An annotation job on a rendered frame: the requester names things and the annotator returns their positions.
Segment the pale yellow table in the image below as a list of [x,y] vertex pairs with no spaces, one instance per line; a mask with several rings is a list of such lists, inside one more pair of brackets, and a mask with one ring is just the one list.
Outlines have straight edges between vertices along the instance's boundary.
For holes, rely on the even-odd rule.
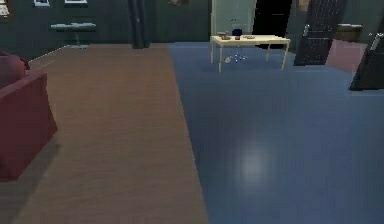
[[275,36],[275,35],[252,35],[252,36],[255,36],[255,39],[247,40],[247,39],[244,39],[243,36],[245,36],[245,35],[242,35],[240,40],[235,40],[234,36],[232,36],[232,39],[228,40],[228,41],[221,40],[220,36],[211,36],[210,37],[210,62],[211,63],[214,62],[215,46],[216,45],[219,46],[219,62],[218,62],[219,72],[222,72],[223,49],[225,47],[237,46],[237,45],[240,45],[241,47],[267,45],[268,48],[267,48],[266,60],[269,60],[270,46],[271,45],[276,45],[276,44],[284,45],[285,51],[284,51],[281,69],[285,68],[288,49],[289,49],[289,46],[291,43],[290,39]]

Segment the dark framed wall picture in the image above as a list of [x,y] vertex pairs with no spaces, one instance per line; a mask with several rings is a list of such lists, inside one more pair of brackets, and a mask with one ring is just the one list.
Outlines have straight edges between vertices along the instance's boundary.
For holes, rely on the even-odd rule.
[[0,0],[0,18],[8,18],[10,15],[8,0]]

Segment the dark wooden chest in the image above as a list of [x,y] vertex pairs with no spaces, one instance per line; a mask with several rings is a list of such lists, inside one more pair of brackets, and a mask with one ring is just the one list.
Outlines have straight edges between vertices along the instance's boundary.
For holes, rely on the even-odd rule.
[[347,42],[358,42],[363,26],[360,24],[339,24],[336,28],[334,38]]

